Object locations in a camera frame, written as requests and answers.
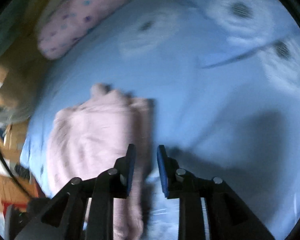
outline pink pillow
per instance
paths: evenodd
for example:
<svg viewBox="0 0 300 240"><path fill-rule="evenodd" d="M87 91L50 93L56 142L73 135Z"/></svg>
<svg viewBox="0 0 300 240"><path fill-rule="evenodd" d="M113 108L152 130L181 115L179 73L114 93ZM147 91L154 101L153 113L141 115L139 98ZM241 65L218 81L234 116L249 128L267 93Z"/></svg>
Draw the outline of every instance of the pink pillow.
<svg viewBox="0 0 300 240"><path fill-rule="evenodd" d="M38 48L48 59L68 52L101 20L128 0L64 0L38 37Z"/></svg>

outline pillow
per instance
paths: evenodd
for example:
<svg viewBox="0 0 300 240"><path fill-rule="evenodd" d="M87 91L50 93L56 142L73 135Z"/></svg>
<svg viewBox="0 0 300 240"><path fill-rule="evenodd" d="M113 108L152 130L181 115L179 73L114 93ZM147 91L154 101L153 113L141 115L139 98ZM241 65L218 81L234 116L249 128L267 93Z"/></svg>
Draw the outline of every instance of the pillow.
<svg viewBox="0 0 300 240"><path fill-rule="evenodd" d="M42 27L38 48L48 59L62 57L82 37L128 0L64 0Z"/></svg>
<svg viewBox="0 0 300 240"><path fill-rule="evenodd" d="M36 32L38 33L43 26L48 22L50 16L57 10L58 6L63 2L64 0L50 0L47 4L46 8L43 10L37 25L35 27Z"/></svg>

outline pink towel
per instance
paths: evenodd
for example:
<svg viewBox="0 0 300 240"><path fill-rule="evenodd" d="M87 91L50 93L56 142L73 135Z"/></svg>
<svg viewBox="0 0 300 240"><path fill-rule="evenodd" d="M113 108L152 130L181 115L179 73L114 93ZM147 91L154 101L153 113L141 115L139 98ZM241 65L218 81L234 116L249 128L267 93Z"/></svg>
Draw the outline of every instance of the pink towel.
<svg viewBox="0 0 300 240"><path fill-rule="evenodd" d="M59 111L47 147L51 191L56 194L73 177L97 177L112 168L134 143L137 159L127 200L114 200L114 239L140 238L140 206L144 167L150 161L151 120L148 100L109 93L97 84L92 97L80 106Z"/></svg>
<svg viewBox="0 0 300 240"><path fill-rule="evenodd" d="M48 59L63 56L101 20L129 0L65 0L38 37L38 48Z"/></svg>

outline blue bedsheet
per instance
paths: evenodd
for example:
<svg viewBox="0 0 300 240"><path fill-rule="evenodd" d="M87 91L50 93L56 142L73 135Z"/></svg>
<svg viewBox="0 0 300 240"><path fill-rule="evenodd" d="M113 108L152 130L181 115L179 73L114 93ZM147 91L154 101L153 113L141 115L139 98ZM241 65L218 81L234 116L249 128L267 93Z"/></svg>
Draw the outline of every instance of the blue bedsheet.
<svg viewBox="0 0 300 240"><path fill-rule="evenodd" d="M225 179L276 239L288 235L300 217L300 31L277 0L222 1L133 0L54 63L20 158L47 195L54 116L102 82L154 99L154 145ZM149 239L177 239L178 203L149 183Z"/></svg>

